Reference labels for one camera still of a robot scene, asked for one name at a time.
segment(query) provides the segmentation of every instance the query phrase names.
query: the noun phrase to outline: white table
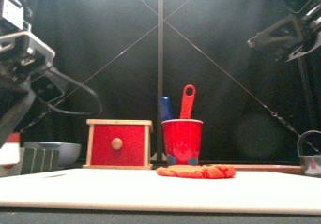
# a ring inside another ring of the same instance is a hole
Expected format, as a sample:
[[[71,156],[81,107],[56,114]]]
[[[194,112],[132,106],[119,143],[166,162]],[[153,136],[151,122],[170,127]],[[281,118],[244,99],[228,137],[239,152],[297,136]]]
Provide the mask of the white table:
[[[73,169],[0,178],[0,188],[0,206],[8,212],[45,208],[321,216],[321,179],[277,172],[187,179],[157,176],[155,171]]]

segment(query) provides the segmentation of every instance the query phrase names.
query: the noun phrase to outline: small bowl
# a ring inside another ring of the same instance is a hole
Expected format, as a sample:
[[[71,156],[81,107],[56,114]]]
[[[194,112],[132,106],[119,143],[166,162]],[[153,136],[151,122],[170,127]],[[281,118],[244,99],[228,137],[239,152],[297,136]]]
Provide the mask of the small bowl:
[[[65,142],[24,142],[24,147],[59,150],[57,166],[68,167],[79,158],[81,145]]]

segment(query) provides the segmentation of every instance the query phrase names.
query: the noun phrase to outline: red utensil handle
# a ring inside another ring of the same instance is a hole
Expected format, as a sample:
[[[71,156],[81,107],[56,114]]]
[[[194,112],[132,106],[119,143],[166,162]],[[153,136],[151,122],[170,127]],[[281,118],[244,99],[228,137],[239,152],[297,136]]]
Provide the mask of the red utensil handle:
[[[182,110],[180,110],[180,119],[191,118],[191,108],[194,104],[195,97],[195,87],[192,85],[186,85],[183,90],[183,99],[182,99]]]

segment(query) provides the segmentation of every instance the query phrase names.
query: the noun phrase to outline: crumpled towel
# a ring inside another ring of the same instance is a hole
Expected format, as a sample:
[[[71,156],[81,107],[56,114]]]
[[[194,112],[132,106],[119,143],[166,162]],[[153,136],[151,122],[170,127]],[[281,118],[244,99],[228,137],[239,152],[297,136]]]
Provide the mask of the crumpled towel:
[[[199,179],[219,179],[232,178],[235,168],[231,165],[171,165],[167,168],[156,168],[156,174],[162,176],[199,178]]]

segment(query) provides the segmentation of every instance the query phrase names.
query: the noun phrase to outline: red plastic cup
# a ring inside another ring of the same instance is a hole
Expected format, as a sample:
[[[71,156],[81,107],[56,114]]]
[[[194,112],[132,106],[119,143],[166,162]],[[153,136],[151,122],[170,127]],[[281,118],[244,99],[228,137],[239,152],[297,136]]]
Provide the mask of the red plastic cup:
[[[168,164],[196,165],[203,122],[194,119],[170,119],[162,125]]]

